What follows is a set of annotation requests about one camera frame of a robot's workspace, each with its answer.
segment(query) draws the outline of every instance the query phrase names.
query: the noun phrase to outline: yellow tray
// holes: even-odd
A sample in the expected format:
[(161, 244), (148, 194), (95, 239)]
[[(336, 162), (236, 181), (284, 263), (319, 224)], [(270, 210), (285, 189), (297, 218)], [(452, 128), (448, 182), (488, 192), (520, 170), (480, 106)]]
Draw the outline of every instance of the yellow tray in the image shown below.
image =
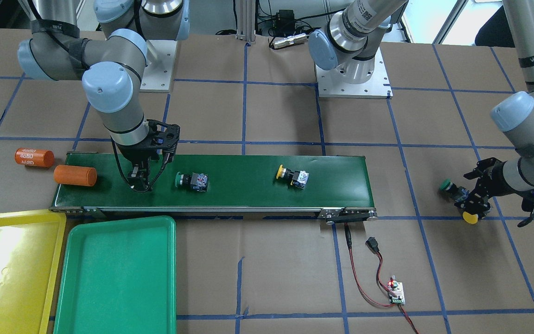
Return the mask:
[(65, 215), (0, 213), (0, 333), (45, 334)]

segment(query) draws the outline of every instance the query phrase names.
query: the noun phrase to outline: white mounting plate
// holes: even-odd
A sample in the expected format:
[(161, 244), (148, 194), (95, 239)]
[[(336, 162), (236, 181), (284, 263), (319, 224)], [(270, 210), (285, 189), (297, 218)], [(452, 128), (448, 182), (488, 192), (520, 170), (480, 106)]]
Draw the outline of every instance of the white mounting plate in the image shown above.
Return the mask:
[(386, 99), (389, 95), (392, 96), (393, 91), (390, 88), (380, 48), (376, 51), (375, 64), (372, 77), (362, 84), (349, 84), (336, 80), (330, 74), (334, 70), (325, 71), (315, 65), (318, 95), (320, 97), (353, 97), (361, 99)]
[(147, 43), (148, 66), (141, 78), (140, 91), (170, 93), (178, 43), (175, 40), (148, 40)]

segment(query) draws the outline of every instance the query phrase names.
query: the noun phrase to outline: orange cylinder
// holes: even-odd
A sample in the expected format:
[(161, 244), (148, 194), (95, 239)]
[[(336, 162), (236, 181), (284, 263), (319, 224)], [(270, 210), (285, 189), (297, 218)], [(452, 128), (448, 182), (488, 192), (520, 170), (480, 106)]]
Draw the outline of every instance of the orange cylinder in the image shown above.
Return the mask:
[(55, 155), (49, 150), (18, 148), (15, 151), (15, 162), (20, 165), (48, 168), (55, 163)]
[(53, 178), (58, 184), (73, 186), (93, 186), (98, 174), (93, 167), (59, 165), (55, 168)]

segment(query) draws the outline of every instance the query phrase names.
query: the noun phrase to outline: qr code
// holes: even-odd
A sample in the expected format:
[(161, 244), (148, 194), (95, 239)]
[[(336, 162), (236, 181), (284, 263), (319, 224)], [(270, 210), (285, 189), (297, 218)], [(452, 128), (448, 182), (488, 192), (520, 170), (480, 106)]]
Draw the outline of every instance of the qr code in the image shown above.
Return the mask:
[(366, 19), (367, 21), (370, 21), (370, 19), (372, 19), (372, 14), (369, 13), (368, 11), (364, 11), (362, 13), (362, 16), (364, 17), (364, 19)]

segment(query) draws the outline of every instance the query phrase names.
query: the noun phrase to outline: green conveyor belt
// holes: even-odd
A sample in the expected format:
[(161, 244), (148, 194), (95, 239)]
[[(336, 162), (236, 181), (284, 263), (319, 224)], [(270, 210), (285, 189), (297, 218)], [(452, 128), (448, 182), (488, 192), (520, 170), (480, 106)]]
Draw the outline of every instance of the green conveyor belt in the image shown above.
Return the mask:
[[(275, 174), (283, 164), (310, 173), (301, 190)], [(66, 165), (95, 167), (95, 186), (60, 185), (51, 209), (89, 207), (105, 211), (309, 211), (309, 208), (374, 208), (364, 157), (177, 155), (152, 192), (133, 192), (123, 182), (112, 154), (69, 153)], [(121, 157), (123, 171), (131, 163)], [(153, 161), (152, 177), (159, 169)], [(198, 193), (174, 186), (176, 172), (205, 173), (210, 184)]]

